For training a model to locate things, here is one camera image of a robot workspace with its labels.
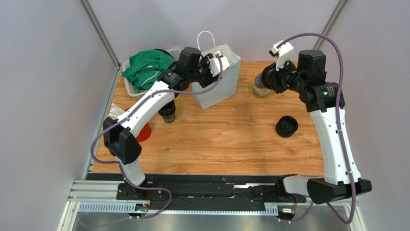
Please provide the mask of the single black coffee cup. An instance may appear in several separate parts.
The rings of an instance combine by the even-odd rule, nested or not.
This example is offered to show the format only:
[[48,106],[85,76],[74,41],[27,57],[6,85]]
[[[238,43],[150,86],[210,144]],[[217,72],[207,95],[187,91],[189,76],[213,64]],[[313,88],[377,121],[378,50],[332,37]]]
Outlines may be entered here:
[[263,73],[262,72],[260,72],[256,76],[256,78],[254,80],[254,84],[255,84],[255,87],[258,88],[258,89],[262,89],[262,90],[266,89],[265,85],[263,84]]

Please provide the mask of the white paper bag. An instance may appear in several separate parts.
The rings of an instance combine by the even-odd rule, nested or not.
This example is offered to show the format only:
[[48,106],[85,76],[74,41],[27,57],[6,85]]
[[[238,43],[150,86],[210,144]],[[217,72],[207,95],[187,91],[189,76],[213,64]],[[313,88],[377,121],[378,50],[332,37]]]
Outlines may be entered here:
[[223,64],[221,80],[219,83],[214,82],[207,87],[201,87],[197,82],[192,83],[193,92],[212,89],[206,93],[194,95],[194,98],[203,110],[233,96],[236,93],[239,78],[241,58],[227,44],[213,45],[213,48],[206,51],[200,49],[200,51],[203,56],[208,54],[215,56],[216,53],[220,55]]

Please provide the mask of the black cup stack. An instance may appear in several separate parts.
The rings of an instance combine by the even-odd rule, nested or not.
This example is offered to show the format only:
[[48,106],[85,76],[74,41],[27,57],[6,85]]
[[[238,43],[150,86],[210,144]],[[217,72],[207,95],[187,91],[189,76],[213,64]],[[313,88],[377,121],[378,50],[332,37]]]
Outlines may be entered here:
[[167,123],[172,123],[176,118],[176,105],[175,101],[172,100],[164,105],[158,111],[158,114],[162,117],[162,119]]

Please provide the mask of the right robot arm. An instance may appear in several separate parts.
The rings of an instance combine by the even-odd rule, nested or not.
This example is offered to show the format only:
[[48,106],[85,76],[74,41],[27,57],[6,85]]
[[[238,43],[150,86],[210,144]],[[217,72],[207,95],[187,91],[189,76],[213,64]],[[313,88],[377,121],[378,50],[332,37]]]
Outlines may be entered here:
[[287,175],[280,179],[287,194],[308,196],[316,204],[351,198],[372,191],[370,180],[362,178],[342,130],[345,124],[345,101],[336,102],[338,84],[326,81],[326,56],[322,51],[304,50],[294,65],[286,61],[265,67],[259,74],[260,84],[276,94],[291,90],[299,94],[317,130],[324,161],[324,175],[310,177]]

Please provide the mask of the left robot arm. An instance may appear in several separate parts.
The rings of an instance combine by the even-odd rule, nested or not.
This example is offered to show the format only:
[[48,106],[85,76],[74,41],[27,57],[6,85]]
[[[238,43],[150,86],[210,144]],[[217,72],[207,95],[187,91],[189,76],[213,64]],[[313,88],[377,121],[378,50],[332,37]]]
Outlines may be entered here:
[[142,128],[176,96],[188,94],[190,84],[197,82],[214,88],[222,78],[223,61],[219,51],[202,55],[200,50],[186,47],[137,103],[116,119],[104,120],[103,143],[131,187],[142,189],[145,181],[139,162],[142,147],[136,140]]

